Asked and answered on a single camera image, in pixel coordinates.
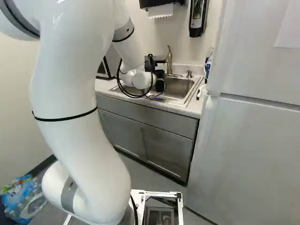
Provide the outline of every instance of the metal frame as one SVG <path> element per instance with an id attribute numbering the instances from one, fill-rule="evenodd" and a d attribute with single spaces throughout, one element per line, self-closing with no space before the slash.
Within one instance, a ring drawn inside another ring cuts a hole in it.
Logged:
<path id="1" fill-rule="evenodd" d="M 146 201 L 151 197 L 160 197 L 160 198 L 174 198 L 177 199 L 178 207 L 178 225 L 183 224 L 183 199 L 181 192 L 154 192 L 154 191 L 144 191 L 144 190 L 131 190 L 131 196 L 135 201 L 138 214 L 138 225 L 143 225 L 144 210 Z M 129 206 L 132 208 L 131 200 L 129 200 Z M 72 215 L 68 214 L 63 225 L 70 225 L 72 220 Z"/>

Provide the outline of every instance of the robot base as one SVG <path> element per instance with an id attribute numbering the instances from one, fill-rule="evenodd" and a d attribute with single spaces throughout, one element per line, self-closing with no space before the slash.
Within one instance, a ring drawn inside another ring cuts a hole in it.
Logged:
<path id="1" fill-rule="evenodd" d="M 143 190 L 131 190 L 131 196 L 137 207 L 138 225 L 183 225 L 183 199 L 181 192 L 153 192 Z M 147 201 L 158 201 L 161 207 L 148 205 Z M 128 205 L 131 215 L 120 225 L 134 225 L 134 211 L 131 200 Z M 72 216 L 68 215 L 64 225 L 71 225 Z"/>

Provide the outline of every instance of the refrigerator door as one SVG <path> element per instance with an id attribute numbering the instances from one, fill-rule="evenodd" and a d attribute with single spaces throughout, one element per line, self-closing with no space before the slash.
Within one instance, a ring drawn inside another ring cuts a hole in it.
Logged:
<path id="1" fill-rule="evenodd" d="M 207 97 L 186 204 L 219 225 L 300 224 L 298 106 Z"/>
<path id="2" fill-rule="evenodd" d="M 300 1 L 231 0 L 207 90 L 300 105 Z"/>

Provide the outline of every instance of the paper towel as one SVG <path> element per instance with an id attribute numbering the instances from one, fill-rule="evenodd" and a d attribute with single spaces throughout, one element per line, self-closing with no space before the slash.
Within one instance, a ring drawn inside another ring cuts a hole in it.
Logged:
<path id="1" fill-rule="evenodd" d="M 148 18 L 155 19 L 161 17 L 170 17 L 173 15 L 174 4 L 165 4 L 148 8 Z"/>

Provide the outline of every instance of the countertop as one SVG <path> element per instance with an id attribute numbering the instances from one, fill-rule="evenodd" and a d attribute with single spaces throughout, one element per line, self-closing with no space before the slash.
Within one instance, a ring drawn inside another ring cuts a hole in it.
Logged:
<path id="1" fill-rule="evenodd" d="M 95 91 L 97 95 L 103 95 L 106 97 L 111 97 L 111 98 L 116 98 L 119 100 L 124 100 L 127 102 L 139 104 L 139 105 L 144 105 L 172 113 L 177 113 L 180 115 L 185 115 L 193 118 L 200 118 L 201 116 L 201 110 L 202 110 L 202 104 L 203 104 L 203 97 L 200 96 L 199 101 L 196 100 L 196 95 L 197 95 L 197 88 L 195 88 L 194 93 L 192 93 L 192 98 L 190 102 L 188 103 L 187 107 L 182 107 L 178 105 L 170 105 L 168 103 L 162 103 L 162 102 L 157 102 L 153 100 L 149 100 L 146 98 L 130 98 L 127 97 L 126 95 L 122 93 L 117 93 L 117 92 L 112 92 L 109 91 L 110 89 L 114 88 L 117 86 L 117 80 L 113 79 L 110 81 L 107 80 L 101 80 L 101 79 L 96 79 L 95 81 Z"/>
<path id="2" fill-rule="evenodd" d="M 193 72 L 194 76 L 205 77 L 205 74 L 203 72 L 203 66 L 173 63 L 173 72 L 175 74 L 186 75 L 185 71 L 187 69 L 191 70 Z M 204 85 L 204 79 L 201 83 L 199 83 L 198 87 L 196 87 L 195 90 L 193 91 L 193 93 L 191 94 L 192 97 L 191 97 L 190 102 L 188 103 L 187 107 L 153 101 L 153 100 L 149 100 L 147 98 L 130 98 L 130 97 L 127 97 L 126 95 L 124 95 L 123 93 L 109 91 L 110 89 L 118 86 L 116 79 L 113 79 L 110 81 L 96 79 L 95 91 L 96 91 L 97 95 L 103 95 L 106 97 L 116 98 L 119 100 L 135 103 L 138 105 L 144 105 L 144 106 L 148 106 L 151 108 L 160 109 L 160 110 L 200 119 L 202 105 L 203 105 L 203 95 L 200 96 L 199 101 L 196 100 L 196 95 L 197 95 L 197 90 L 199 89 L 199 87 L 201 85 Z"/>

